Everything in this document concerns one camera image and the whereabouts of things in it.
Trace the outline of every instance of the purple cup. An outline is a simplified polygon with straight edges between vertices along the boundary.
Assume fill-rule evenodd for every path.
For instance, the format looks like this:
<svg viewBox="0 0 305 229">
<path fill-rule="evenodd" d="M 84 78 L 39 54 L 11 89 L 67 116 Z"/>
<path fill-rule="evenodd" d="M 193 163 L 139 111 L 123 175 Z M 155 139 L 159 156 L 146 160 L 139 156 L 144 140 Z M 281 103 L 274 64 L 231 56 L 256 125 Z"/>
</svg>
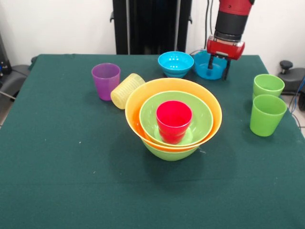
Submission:
<svg viewBox="0 0 305 229">
<path fill-rule="evenodd" d="M 113 63 L 101 63 L 92 68 L 92 76 L 99 98 L 110 101 L 110 93 L 120 84 L 121 70 Z"/>
</svg>

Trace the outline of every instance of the yellow cup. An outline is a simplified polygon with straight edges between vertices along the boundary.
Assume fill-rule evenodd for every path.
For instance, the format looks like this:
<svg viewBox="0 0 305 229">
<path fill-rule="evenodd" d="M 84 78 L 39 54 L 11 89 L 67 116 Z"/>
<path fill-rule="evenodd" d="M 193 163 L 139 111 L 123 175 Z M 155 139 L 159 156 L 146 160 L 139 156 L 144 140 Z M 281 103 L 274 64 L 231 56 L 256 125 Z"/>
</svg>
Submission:
<svg viewBox="0 0 305 229">
<path fill-rule="evenodd" d="M 130 94 L 145 81 L 136 73 L 131 73 L 110 94 L 111 100 L 120 109 L 125 109 Z"/>
</svg>

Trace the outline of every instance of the plastic bowl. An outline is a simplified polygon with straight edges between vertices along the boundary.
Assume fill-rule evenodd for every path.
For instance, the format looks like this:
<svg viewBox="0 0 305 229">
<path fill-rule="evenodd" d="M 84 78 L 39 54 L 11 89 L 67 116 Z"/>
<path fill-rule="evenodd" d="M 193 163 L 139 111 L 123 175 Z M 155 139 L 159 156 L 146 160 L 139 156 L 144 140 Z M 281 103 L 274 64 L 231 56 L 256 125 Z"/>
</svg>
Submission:
<svg viewBox="0 0 305 229">
<path fill-rule="evenodd" d="M 186 158 L 187 156 L 191 155 L 193 152 L 196 151 L 196 149 L 198 149 L 198 147 L 192 148 L 192 149 L 188 149 L 188 150 L 184 150 L 182 152 L 167 152 L 165 150 L 159 150 L 156 149 L 150 145 L 148 145 L 146 142 L 144 142 L 144 145 L 146 146 L 146 148 L 155 156 L 157 156 L 158 158 L 161 158 L 165 161 L 178 161 L 181 160 L 183 158 Z"/>
<path fill-rule="evenodd" d="M 202 99 L 209 106 L 213 114 L 214 122 L 210 133 L 205 139 L 196 143 L 195 145 L 185 147 L 161 146 L 152 142 L 149 139 L 146 139 L 145 132 L 140 124 L 140 108 L 149 97 L 164 91 L 187 92 Z M 192 148 L 194 149 L 195 147 L 200 146 L 201 144 L 209 141 L 219 130 L 223 117 L 221 107 L 217 99 L 211 92 L 209 92 L 206 88 L 202 87 L 197 83 L 176 78 L 157 79 L 142 84 L 129 96 L 125 107 L 125 115 L 128 125 L 136 133 L 136 135 L 141 138 L 141 140 L 145 141 L 148 145 L 158 150 L 167 152 L 182 152 Z"/>
<path fill-rule="evenodd" d="M 194 65 L 194 59 L 184 52 L 165 52 L 158 58 L 158 63 L 167 77 L 182 78 Z"/>
<path fill-rule="evenodd" d="M 167 144 L 157 135 L 156 110 L 160 104 L 168 100 L 181 101 L 187 104 L 193 112 L 193 118 L 189 127 L 190 132 L 177 145 Z M 208 105 L 197 96 L 186 92 L 167 91 L 153 95 L 145 101 L 140 109 L 140 123 L 145 133 L 153 142 L 169 147 L 185 147 L 202 141 L 209 134 L 213 126 L 213 115 Z"/>
<path fill-rule="evenodd" d="M 202 51 L 194 56 L 195 71 L 204 79 L 218 80 L 222 77 L 224 69 L 226 67 L 226 60 L 214 57 L 213 69 L 208 69 L 209 60 L 211 55 L 207 51 Z"/>
</svg>

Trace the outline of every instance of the red cup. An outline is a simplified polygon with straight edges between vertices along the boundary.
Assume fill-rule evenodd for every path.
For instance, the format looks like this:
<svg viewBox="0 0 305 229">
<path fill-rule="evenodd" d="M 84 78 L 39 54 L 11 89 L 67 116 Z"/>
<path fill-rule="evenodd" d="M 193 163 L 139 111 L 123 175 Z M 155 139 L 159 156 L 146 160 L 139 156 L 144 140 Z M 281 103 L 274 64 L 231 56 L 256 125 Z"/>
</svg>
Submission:
<svg viewBox="0 0 305 229">
<path fill-rule="evenodd" d="M 175 145 L 183 139 L 193 113 L 185 103 L 166 101 L 157 108 L 156 116 L 162 140 Z"/>
</svg>

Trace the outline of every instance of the plastic cup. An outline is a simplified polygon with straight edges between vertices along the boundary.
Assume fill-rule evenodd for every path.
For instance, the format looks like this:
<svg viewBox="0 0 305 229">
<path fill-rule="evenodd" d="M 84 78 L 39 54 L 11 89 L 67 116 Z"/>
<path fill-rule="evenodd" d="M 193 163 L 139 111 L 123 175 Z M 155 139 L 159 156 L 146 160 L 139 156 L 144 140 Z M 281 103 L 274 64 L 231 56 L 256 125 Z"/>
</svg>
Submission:
<svg viewBox="0 0 305 229">
<path fill-rule="evenodd" d="M 112 92 L 111 100 L 120 109 L 125 109 L 126 102 L 130 94 L 145 81 L 141 76 L 131 73 L 126 79 L 122 81 Z"/>
<path fill-rule="evenodd" d="M 274 95 L 262 94 L 253 100 L 250 129 L 261 137 L 267 137 L 274 133 L 287 106 L 285 102 Z"/>
<path fill-rule="evenodd" d="M 183 139 L 193 113 L 185 103 L 166 101 L 157 108 L 156 116 L 162 140 L 175 145 Z"/>
<path fill-rule="evenodd" d="M 113 63 L 101 63 L 92 68 L 92 76 L 99 98 L 111 100 L 110 93 L 120 83 L 121 70 Z"/>
<path fill-rule="evenodd" d="M 285 83 L 279 77 L 270 74 L 261 74 L 254 78 L 253 93 L 255 96 L 271 94 L 279 97 L 284 87 Z"/>
</svg>

